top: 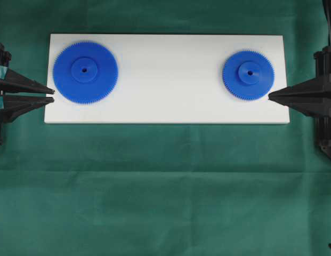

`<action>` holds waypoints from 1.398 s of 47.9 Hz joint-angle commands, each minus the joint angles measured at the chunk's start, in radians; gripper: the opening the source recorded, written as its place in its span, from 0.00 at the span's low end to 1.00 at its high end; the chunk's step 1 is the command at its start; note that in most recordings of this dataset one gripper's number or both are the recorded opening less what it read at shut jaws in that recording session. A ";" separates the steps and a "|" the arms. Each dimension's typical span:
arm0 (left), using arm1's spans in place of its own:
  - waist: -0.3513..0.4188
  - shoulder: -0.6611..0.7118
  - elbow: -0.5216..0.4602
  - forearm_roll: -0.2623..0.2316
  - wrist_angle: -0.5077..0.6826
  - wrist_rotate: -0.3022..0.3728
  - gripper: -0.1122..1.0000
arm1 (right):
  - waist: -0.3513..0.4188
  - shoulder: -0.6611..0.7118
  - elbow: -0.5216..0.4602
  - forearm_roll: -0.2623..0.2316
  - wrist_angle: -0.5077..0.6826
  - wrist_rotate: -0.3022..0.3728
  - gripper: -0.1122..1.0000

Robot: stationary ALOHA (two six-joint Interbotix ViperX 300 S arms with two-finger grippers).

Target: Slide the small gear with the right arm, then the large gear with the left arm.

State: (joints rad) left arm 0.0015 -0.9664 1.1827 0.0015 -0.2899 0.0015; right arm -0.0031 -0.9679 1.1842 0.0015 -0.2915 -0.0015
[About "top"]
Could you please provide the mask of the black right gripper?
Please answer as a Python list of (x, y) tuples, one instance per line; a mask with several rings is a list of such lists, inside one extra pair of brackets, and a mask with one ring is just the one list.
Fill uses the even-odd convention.
[[(314, 54), (316, 77), (291, 87), (271, 92), (269, 100), (315, 118), (316, 144), (331, 159), (331, 46)], [(320, 92), (321, 97), (314, 96)]]

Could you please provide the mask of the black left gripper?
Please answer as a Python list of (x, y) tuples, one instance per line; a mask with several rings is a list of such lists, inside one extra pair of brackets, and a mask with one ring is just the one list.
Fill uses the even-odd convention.
[(4, 45), (0, 43), (0, 145), (2, 144), (1, 122), (11, 123), (27, 112), (54, 102), (52, 97), (3, 95), (4, 92), (44, 94), (54, 94), (55, 92), (53, 89), (35, 80), (31, 80), (12, 69), (8, 69), (10, 60), (11, 54), (5, 51)]

